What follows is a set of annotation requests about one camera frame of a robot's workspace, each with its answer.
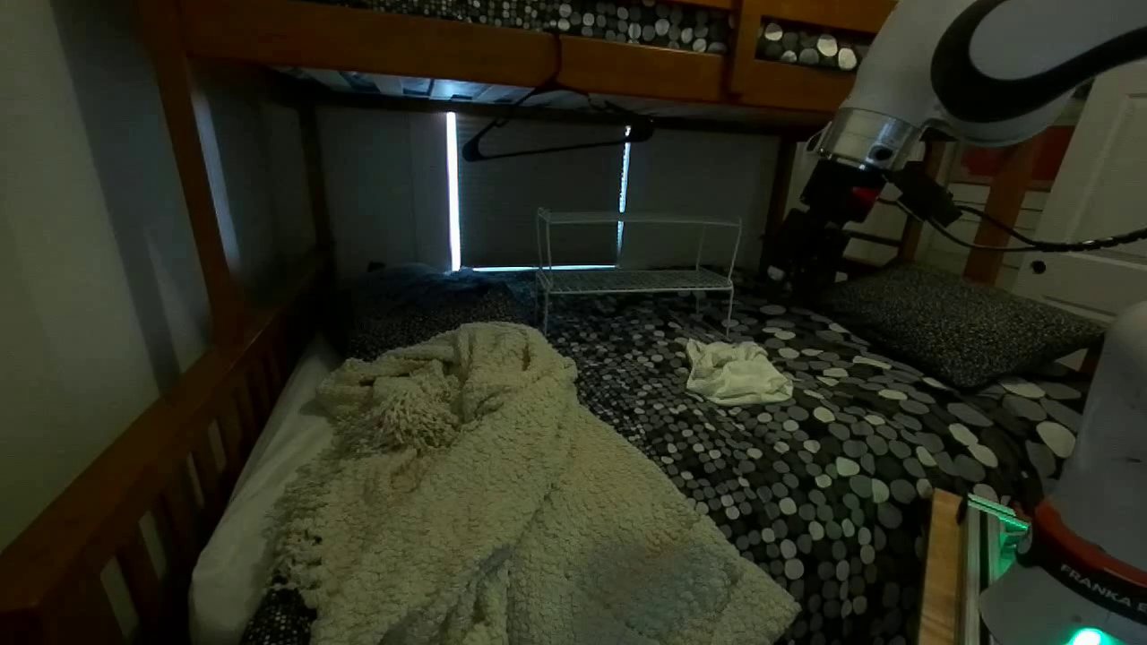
mosaic patterned sheet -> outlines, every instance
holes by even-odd
[[[765,343],[796,397],[718,408],[690,393],[684,337]],[[1082,405],[1058,371],[963,397],[821,316],[752,299],[732,322],[723,299],[570,299],[552,343],[576,363],[581,401],[796,595],[789,643],[914,643],[930,492],[1036,493]],[[309,621],[272,589],[245,643],[309,643]]]

pillow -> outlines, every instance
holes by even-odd
[[[961,391],[1020,377],[1106,337],[1106,327],[1063,309],[914,264],[838,282],[813,309]]]
[[[481,320],[529,322],[529,313],[496,281],[413,269],[374,271],[336,290],[330,343],[346,359],[377,359]]]

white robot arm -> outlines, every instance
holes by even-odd
[[[1021,144],[1075,86],[1137,56],[1147,56],[1144,0],[900,0],[818,155],[900,170],[925,130]]]
[[[789,244],[813,252],[809,269],[838,257],[844,223],[868,215],[925,130],[986,147],[1032,139],[1075,86],[1137,56],[1147,56],[1147,0],[900,0],[818,137]],[[1029,565],[981,600],[994,643],[1147,643],[1144,328],[1137,303],[1107,333],[1075,456],[1032,511]]]
[[[900,0],[770,247],[794,295],[833,282],[844,225],[868,220],[930,130],[986,147],[1032,139],[1075,86],[1137,56],[1147,56],[1147,0]]]

wooden bed rail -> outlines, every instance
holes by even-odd
[[[187,643],[187,579],[317,333],[327,262],[217,343],[6,552],[0,643]]]

fluffy white blanket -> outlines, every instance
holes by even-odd
[[[336,449],[276,561],[317,643],[773,643],[796,602],[575,393],[542,333],[476,322],[319,391]]]

